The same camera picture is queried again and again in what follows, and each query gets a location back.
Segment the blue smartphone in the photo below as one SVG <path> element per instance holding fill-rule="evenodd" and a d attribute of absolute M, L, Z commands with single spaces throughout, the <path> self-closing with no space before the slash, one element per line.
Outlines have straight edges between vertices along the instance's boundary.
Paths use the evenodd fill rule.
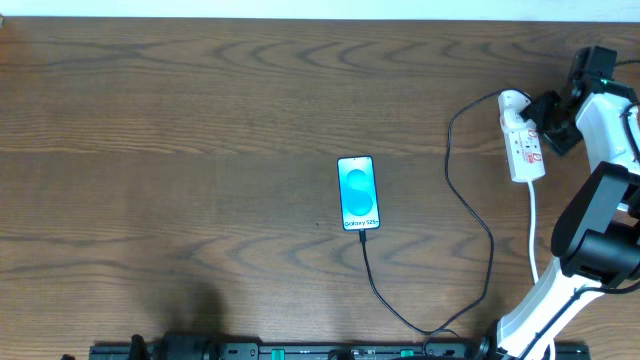
<path fill-rule="evenodd" d="M 373 158 L 339 158 L 337 171 L 343 229 L 378 229 L 381 221 Z"/>

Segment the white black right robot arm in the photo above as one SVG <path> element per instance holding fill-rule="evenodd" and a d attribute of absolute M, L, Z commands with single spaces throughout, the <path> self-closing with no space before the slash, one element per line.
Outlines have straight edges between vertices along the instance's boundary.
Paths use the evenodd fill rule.
<path fill-rule="evenodd" d="M 549 359 L 554 338 L 590 302 L 639 288 L 639 99 L 617 82 L 614 50 L 579 50 L 561 92 L 530 99 L 518 90 L 498 97 L 513 181 L 527 185 L 544 171 L 540 143 L 558 155 L 584 143 L 591 173 L 558 218 L 552 258 L 520 304 L 499 319 L 484 359 Z"/>

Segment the white power strip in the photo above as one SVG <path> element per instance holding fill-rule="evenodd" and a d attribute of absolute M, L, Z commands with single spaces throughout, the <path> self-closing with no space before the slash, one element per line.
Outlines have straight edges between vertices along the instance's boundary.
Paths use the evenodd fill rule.
<path fill-rule="evenodd" d="M 546 172 L 535 123 L 524 120 L 514 108 L 507 108 L 501 113 L 500 125 L 511 180 L 527 183 L 543 177 Z"/>

